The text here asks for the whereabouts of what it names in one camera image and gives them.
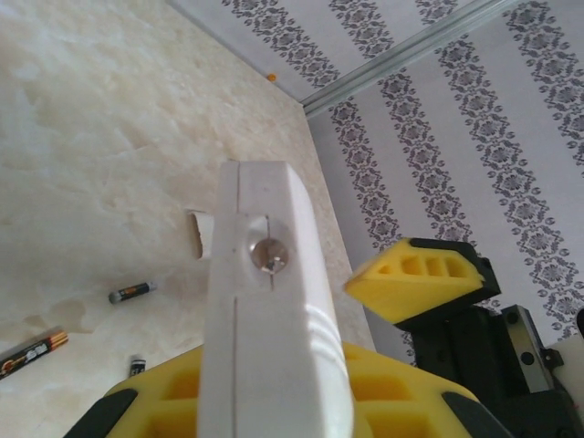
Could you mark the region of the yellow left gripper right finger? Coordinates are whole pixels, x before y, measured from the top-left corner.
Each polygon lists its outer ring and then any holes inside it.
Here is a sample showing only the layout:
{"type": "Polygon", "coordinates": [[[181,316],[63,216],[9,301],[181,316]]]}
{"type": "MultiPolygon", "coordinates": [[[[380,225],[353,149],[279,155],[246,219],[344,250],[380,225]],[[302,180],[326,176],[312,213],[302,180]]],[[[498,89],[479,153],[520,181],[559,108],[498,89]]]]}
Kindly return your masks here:
{"type": "Polygon", "coordinates": [[[457,383],[350,343],[345,359],[352,438],[509,438],[507,428],[457,383]]]}

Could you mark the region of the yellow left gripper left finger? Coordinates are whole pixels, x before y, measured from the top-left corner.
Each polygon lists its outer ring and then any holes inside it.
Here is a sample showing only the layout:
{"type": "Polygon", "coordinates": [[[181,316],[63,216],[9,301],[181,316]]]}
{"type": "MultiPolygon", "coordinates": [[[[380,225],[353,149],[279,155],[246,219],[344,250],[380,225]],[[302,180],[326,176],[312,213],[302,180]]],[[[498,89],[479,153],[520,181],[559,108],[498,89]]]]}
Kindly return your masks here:
{"type": "Polygon", "coordinates": [[[202,356],[199,346],[120,382],[63,438],[196,438],[202,356]]]}

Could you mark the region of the white remote with back label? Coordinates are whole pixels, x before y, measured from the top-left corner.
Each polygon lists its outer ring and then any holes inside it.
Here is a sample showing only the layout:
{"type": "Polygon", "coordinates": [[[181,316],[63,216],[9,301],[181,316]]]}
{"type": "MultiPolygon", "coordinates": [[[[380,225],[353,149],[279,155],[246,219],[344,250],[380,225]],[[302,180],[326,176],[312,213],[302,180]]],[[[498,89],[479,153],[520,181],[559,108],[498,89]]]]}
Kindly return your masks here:
{"type": "Polygon", "coordinates": [[[286,162],[222,165],[197,438],[351,438],[352,392],[317,221],[286,162]]]}

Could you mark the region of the black and copper battery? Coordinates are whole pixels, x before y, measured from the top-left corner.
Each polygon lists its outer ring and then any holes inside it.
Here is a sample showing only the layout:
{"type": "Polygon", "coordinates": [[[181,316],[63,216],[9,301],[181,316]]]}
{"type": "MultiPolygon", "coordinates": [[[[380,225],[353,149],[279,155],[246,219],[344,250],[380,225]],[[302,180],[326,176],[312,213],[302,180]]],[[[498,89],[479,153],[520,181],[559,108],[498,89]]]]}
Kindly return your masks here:
{"type": "Polygon", "coordinates": [[[13,375],[32,362],[46,356],[68,342],[67,332],[60,330],[42,338],[29,340],[23,346],[16,347],[0,355],[0,381],[13,375]]]}

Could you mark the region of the aluminium frame post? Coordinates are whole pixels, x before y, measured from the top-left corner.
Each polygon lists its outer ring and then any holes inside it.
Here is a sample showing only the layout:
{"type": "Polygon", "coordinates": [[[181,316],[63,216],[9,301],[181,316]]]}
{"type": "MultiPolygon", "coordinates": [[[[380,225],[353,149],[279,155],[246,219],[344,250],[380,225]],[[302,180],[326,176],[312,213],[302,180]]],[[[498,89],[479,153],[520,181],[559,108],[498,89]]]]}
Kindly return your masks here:
{"type": "Polygon", "coordinates": [[[415,60],[487,23],[516,0],[473,0],[301,101],[310,120],[415,60]]]}

